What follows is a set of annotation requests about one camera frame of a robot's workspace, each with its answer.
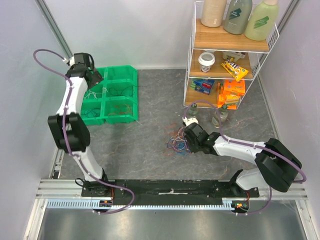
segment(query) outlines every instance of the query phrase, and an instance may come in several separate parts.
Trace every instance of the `small bottle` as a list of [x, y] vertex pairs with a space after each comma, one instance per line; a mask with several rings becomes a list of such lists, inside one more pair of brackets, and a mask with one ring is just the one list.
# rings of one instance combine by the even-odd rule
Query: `small bottle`
[[[221, 124], [223, 124], [228, 117], [228, 106], [224, 104], [218, 109], [218, 111], [220, 113]], [[219, 116], [216, 111], [214, 111], [212, 123], [215, 128], [218, 129], [220, 127]]]
[[227, 0], [205, 0], [201, 23], [209, 28], [221, 25], [226, 10]]
[[192, 104], [188, 111], [189, 118], [196, 118], [199, 113], [199, 109], [197, 108], [197, 104]]
[[224, 30], [240, 35], [246, 30], [252, 10], [252, 0], [232, 0], [224, 22]]
[[278, 13], [278, 0], [263, 0], [253, 10], [244, 35], [254, 41], [265, 40], [275, 25]]

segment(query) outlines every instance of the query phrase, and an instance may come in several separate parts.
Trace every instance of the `beige bottle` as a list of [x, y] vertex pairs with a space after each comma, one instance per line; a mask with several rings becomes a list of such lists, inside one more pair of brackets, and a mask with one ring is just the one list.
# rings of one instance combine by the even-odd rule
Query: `beige bottle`
[[217, 28], [224, 18], [227, 0], [204, 0], [201, 23], [210, 28]]

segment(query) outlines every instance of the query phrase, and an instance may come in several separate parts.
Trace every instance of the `green crate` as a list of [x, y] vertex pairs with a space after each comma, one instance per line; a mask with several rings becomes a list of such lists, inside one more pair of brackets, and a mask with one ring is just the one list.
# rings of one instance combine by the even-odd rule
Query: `green crate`
[[81, 117], [86, 125], [138, 121], [138, 72], [130, 65], [97, 68], [104, 80], [83, 98]]
[[110, 66], [104, 74], [107, 81], [109, 80], [127, 80], [133, 82], [134, 85], [138, 83], [137, 70], [130, 66]]
[[100, 82], [94, 87], [88, 89], [83, 97], [83, 100], [88, 100], [88, 99], [103, 99], [105, 98], [105, 92], [106, 89], [104, 88], [104, 82]]
[[85, 125], [101, 125], [105, 123], [102, 106], [103, 102], [101, 99], [83, 101], [80, 115]]
[[137, 121], [138, 103], [132, 97], [109, 97], [102, 104], [102, 115], [109, 124]]
[[138, 99], [138, 86], [128, 80], [110, 80], [104, 83], [104, 94], [106, 98], [132, 97]]

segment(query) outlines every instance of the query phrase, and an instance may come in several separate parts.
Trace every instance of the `yellow snack package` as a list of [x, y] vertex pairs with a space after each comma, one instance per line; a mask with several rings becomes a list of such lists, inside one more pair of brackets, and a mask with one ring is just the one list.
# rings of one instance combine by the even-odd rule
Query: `yellow snack package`
[[230, 59], [225, 60], [221, 63], [221, 66], [231, 74], [231, 76], [239, 82], [241, 79], [243, 79], [249, 71], [247, 69], [244, 69], [243, 67], [235, 64]]

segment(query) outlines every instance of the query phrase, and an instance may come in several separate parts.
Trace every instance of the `bottle cap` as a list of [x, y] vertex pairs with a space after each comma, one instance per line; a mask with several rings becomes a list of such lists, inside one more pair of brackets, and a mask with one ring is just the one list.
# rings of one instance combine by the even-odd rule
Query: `bottle cap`
[[279, 0], [263, 0], [265, 4], [268, 5], [277, 5]]

